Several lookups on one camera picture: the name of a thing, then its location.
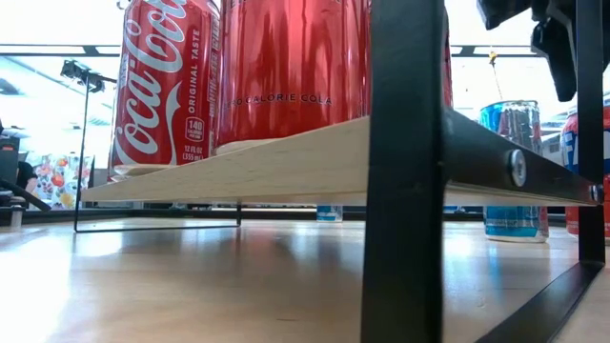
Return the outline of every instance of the metal stand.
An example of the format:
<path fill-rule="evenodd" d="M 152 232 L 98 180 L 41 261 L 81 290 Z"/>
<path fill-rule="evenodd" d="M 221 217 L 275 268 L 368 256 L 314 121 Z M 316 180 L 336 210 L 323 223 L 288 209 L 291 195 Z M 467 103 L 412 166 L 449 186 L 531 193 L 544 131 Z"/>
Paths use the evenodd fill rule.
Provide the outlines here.
<path fill-rule="evenodd" d="M 79 68 L 78 66 L 71 65 L 71 68 Z M 83 177 L 83 165 L 85 160 L 85 138 L 87 134 L 87 114 L 89 109 L 89 93 L 90 85 L 99 84 L 100 81 L 116 83 L 116 80 L 104 77 L 102 75 L 91 73 L 89 70 L 79 70 L 77 73 L 78 77 L 85 84 L 85 114 L 83 118 L 83 136 L 80 144 L 80 159 L 78 161 L 78 187 L 76 188 L 76 203 L 74 205 L 74 232 L 75 233 L 100 233 L 100 232 L 139 232 L 139 231 L 159 231 L 159 230 L 195 230 L 195 229 L 220 229 L 220 228 L 239 228 L 241 226 L 241 204 L 237 205 L 235 225 L 216 225 L 216 226 L 197 226 L 197 227 L 166 227 L 166 228 L 121 228 L 121 229 L 107 229 L 107 230 L 78 230 L 78 215 L 80 211 L 80 199 L 82 192 L 82 177 Z"/>
<path fill-rule="evenodd" d="M 522 185 L 511 182 L 507 172 L 507 156 L 521 147 L 485 132 L 468 134 L 478 131 L 470 120 L 443 111 L 443 1 L 374 1 L 373 7 L 374 103 L 360 341 L 442 340 L 441 217 L 448 180 L 487 194 L 553 195 L 598 204 L 580 211 L 579 263 L 479 340 L 551 341 L 605 262 L 602 206 L 599 198 L 587 202 L 589 186 L 584 186 L 597 189 L 603 176 L 601 0 L 577 0 L 574 40 L 579 135 L 586 137 L 579 140 L 579 168 L 590 181 L 523 150 L 528 172 Z M 545 199 L 551 198 L 541 197 L 536 205 L 549 204 Z"/>

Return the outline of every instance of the black metal leg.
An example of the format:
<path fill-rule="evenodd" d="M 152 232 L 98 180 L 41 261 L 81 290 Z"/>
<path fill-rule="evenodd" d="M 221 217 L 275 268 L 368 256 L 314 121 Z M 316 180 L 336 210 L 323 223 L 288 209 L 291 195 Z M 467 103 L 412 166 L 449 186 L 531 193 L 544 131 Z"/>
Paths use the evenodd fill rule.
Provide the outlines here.
<path fill-rule="evenodd" d="M 85 159 L 85 138 L 87 134 L 87 110 L 89 108 L 89 72 L 85 71 L 85 118 L 83 119 L 83 137 L 80 143 L 80 159 L 78 161 L 78 180 L 76 187 L 76 203 L 74 204 L 74 232 L 78 232 L 78 211 L 80 210 L 80 196 L 82 188 L 83 164 Z"/>
<path fill-rule="evenodd" d="M 237 204 L 237 226 L 241 226 L 241 204 Z"/>
<path fill-rule="evenodd" d="M 439 342 L 443 2 L 374 1 L 373 7 L 360 341 Z"/>
<path fill-rule="evenodd" d="M 601 3 L 601 0 L 577 1 L 575 39 L 579 92 L 579 173 L 600 185 L 604 175 Z M 579 209 L 579 259 L 605 262 L 602 206 Z"/>

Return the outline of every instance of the wooden shelf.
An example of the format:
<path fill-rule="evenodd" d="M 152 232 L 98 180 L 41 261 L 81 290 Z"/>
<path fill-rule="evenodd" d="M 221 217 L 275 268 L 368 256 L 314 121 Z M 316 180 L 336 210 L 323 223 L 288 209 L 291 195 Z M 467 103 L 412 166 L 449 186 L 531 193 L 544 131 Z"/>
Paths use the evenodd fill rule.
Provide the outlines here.
<path fill-rule="evenodd" d="M 485 131 L 476 123 L 472 124 L 472 129 Z M 85 190 L 82 199 L 84 201 L 365 205 L 369 168 L 369 129 L 370 118 L 365 117 L 241 151 L 229 152 L 189 165 Z M 495 135 L 488 138 L 504 141 L 503 138 Z M 556 171 L 562 170 L 562 167 L 551 162 L 544 166 L 553 169 L 551 172 L 564 172 Z M 526 189 L 518 192 L 450 181 L 445 203 L 447 205 L 593 204 L 592 201 L 582 200 L 582 197 L 532 195 L 527 192 Z"/>

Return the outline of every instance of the colorful poster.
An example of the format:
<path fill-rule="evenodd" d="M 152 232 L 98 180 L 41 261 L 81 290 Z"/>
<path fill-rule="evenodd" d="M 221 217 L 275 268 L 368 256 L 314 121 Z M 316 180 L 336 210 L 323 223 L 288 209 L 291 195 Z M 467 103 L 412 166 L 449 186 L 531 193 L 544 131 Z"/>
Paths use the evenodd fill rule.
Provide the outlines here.
<path fill-rule="evenodd" d="M 31 164 L 38 175 L 34 195 L 54 210 L 73 210 L 76 205 L 79 159 L 75 154 L 29 153 L 26 162 Z M 81 190 L 89 185 L 92 161 L 92 156 L 85 157 Z"/>

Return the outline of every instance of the wooden floor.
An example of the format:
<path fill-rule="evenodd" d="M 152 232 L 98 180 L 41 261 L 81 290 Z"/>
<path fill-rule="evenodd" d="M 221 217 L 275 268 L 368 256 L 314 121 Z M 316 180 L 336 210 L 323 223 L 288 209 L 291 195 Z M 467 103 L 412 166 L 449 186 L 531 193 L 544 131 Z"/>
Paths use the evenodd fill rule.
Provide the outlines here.
<path fill-rule="evenodd" d="M 232 224 L 175 219 L 81 229 Z M 445 225 L 445 341 L 472 342 L 572 266 L 548 244 L 487 241 Z M 245 221 L 238 229 L 73 235 L 71 224 L 0 229 L 0 342 L 357 342 L 363 223 Z M 560 342 L 610 336 L 606 270 Z"/>

